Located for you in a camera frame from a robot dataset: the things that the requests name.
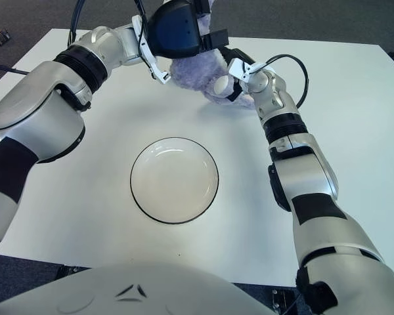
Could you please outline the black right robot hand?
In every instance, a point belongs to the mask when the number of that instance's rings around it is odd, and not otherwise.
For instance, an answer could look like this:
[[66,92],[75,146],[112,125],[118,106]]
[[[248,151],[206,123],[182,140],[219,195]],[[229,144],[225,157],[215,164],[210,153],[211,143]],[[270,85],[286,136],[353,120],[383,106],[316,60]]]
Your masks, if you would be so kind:
[[[246,53],[244,53],[243,51],[237,48],[229,49],[227,47],[221,47],[219,51],[222,54],[227,64],[230,64],[232,59],[234,58],[239,58],[249,65],[252,65],[255,62],[254,59],[252,59]],[[238,80],[234,79],[232,92],[227,96],[227,99],[231,102],[235,101],[241,95],[241,93],[242,93],[242,88]]]

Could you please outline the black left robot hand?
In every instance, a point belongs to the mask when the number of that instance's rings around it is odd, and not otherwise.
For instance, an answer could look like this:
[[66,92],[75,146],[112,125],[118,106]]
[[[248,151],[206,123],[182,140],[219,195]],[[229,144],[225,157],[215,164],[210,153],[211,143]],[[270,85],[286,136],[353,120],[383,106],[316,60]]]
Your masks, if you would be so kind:
[[226,29],[200,33],[198,19],[211,14],[209,1],[168,1],[148,20],[148,45],[155,56],[188,58],[229,44]]

